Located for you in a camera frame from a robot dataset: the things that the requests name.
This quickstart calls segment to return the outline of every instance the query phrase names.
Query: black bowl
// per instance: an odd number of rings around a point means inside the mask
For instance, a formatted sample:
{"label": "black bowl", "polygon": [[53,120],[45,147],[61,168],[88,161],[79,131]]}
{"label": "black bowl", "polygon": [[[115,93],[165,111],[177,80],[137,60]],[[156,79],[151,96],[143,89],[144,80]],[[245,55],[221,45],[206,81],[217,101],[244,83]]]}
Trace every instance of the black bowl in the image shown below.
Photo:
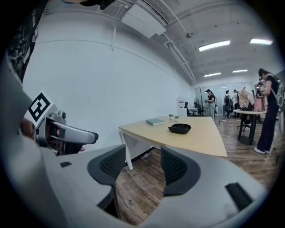
{"label": "black bowl", "polygon": [[190,131],[191,126],[184,123],[176,123],[172,126],[169,126],[168,129],[173,133],[186,134],[188,131]]}

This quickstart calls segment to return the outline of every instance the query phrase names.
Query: wooden table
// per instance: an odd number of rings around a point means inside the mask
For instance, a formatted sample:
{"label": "wooden table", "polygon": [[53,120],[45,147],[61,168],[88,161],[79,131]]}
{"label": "wooden table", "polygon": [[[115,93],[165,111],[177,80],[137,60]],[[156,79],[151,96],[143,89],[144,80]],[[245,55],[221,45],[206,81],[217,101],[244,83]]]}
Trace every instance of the wooden table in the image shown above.
{"label": "wooden table", "polygon": [[[255,134],[255,127],[257,124],[257,115],[265,114],[266,111],[264,112],[256,112],[256,111],[242,111],[242,110],[234,110],[236,113],[240,113],[240,132],[238,136],[238,141],[241,142],[244,145],[253,145],[255,144],[255,141],[253,140],[254,134]],[[243,128],[243,121],[245,120],[246,115],[250,115],[250,121],[251,121],[251,126],[250,126],[250,132],[249,136],[241,136],[242,128]]]}
{"label": "wooden table", "polygon": [[[168,117],[157,117],[165,124],[151,126],[146,121],[120,126],[122,143],[126,145],[126,161],[130,170],[133,169],[130,152],[126,143],[126,135],[160,149],[161,146],[172,146],[202,154],[227,157],[221,135],[211,117],[180,117],[178,122]],[[191,126],[187,134],[175,134],[168,127],[175,123]]]}

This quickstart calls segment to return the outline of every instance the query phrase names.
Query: white sneaker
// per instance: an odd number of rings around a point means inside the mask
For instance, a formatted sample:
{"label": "white sneaker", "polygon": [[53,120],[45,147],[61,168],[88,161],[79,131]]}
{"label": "white sneaker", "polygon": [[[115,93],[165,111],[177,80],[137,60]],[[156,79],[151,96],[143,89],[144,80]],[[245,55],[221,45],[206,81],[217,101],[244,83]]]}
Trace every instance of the white sneaker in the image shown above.
{"label": "white sneaker", "polygon": [[265,154],[264,151],[259,150],[257,147],[254,148],[254,151],[255,151],[256,153]]}

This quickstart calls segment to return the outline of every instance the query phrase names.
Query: person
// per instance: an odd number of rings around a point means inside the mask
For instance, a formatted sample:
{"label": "person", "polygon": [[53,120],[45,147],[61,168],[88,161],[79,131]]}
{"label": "person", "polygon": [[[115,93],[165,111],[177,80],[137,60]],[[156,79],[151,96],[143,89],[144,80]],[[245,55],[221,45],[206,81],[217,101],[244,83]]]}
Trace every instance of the person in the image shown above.
{"label": "person", "polygon": [[257,146],[254,148],[254,151],[260,154],[269,153],[270,147],[274,137],[274,128],[276,116],[278,113],[277,101],[272,93],[277,93],[279,84],[275,77],[268,71],[260,68],[258,70],[259,77],[266,81],[266,90],[261,92],[261,95],[267,97],[267,112],[263,122],[261,135],[258,141]]}
{"label": "person", "polygon": [[215,95],[212,93],[210,89],[207,89],[206,91],[208,93],[208,109],[209,109],[209,116],[212,117],[213,120],[215,120]]}
{"label": "person", "polygon": [[255,94],[255,97],[256,97],[256,98],[263,98],[263,97],[264,97],[264,96],[262,96],[262,94],[261,94],[261,87],[262,87],[262,83],[259,82],[259,83],[257,84],[257,90],[256,90],[256,94]]}
{"label": "person", "polygon": [[[238,106],[239,106],[239,100],[238,100],[238,96],[237,96],[237,91],[234,90],[233,93],[234,93],[233,99],[234,99],[235,110],[236,110],[236,109],[238,109]],[[236,112],[235,112],[234,117],[239,117],[239,113],[236,113]]]}
{"label": "person", "polygon": [[231,110],[231,104],[230,104],[231,96],[228,93],[229,90],[226,91],[226,94],[224,96],[224,107],[227,112],[226,118],[229,118]]}
{"label": "person", "polygon": [[[261,94],[261,87],[262,87],[262,83],[259,82],[259,83],[257,84],[257,90],[256,90],[255,97],[256,97],[256,98],[263,99],[264,96]],[[259,123],[261,123],[260,115],[257,115],[257,116],[256,116],[256,120],[257,120]]]}

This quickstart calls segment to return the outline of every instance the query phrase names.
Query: white wall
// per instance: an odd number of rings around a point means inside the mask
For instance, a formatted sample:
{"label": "white wall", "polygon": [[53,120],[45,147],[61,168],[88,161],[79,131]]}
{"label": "white wall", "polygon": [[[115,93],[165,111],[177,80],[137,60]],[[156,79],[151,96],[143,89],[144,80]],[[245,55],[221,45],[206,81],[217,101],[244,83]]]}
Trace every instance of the white wall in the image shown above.
{"label": "white wall", "polygon": [[[86,150],[121,144],[118,126],[176,114],[178,96],[193,100],[190,80],[165,47],[112,19],[81,13],[42,18],[23,87],[43,89],[67,124],[94,131]],[[131,157],[149,148],[132,141]]]}

